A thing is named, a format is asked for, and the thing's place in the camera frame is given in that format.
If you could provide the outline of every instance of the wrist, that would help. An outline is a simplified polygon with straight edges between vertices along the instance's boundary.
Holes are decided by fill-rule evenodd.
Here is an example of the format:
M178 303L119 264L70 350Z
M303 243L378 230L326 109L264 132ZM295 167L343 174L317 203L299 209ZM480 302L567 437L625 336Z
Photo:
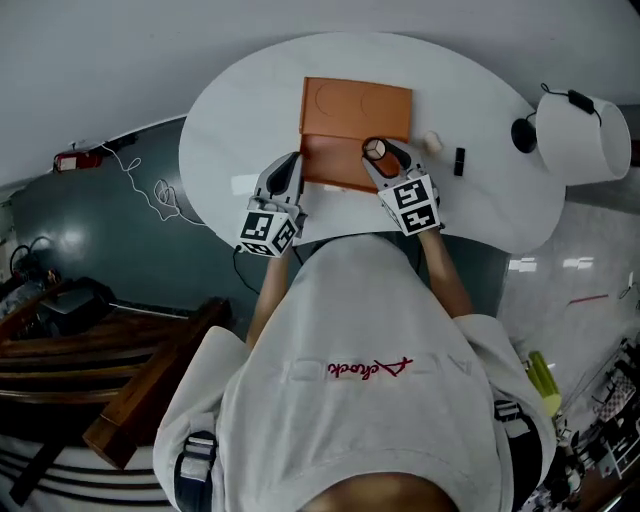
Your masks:
M427 229L426 231L421 231L418 233L418 238L422 245L432 244L434 242L439 242L442 240L442 236L440 235L440 230L438 228Z

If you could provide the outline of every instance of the wooden tray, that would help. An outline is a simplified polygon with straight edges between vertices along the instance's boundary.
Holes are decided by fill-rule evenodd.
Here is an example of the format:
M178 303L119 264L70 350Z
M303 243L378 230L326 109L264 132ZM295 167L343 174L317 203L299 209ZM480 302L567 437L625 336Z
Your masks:
M300 151L305 180L377 193L362 166L369 137L409 141L410 89L333 78L305 78L300 113ZM395 161L383 171L398 174Z

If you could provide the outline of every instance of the white cylinder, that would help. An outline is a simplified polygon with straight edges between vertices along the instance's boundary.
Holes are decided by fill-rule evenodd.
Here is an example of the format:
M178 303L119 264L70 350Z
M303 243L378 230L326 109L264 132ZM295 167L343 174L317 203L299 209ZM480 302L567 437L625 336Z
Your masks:
M569 103L566 96L545 94L536 114L536 137L549 171L565 185L619 180L629 171L631 136L613 103L591 98L602 118Z

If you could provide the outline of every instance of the oval table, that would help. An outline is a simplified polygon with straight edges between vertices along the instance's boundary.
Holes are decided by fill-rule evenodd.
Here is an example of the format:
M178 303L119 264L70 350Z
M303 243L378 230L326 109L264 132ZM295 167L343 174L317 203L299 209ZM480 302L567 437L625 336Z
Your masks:
M236 62L200 95L180 140L180 174L200 218L237 245L241 213L258 175L300 147L305 76L346 78L413 90L412 139L429 130L444 149L428 158L440 189L446 234L510 253L542 245L562 212L565 187L538 151L520 153L513 121L531 106L479 64L440 46L383 33L318 34L265 48ZM464 175L453 175L466 149ZM375 194L305 183L309 215L297 244L394 231Z

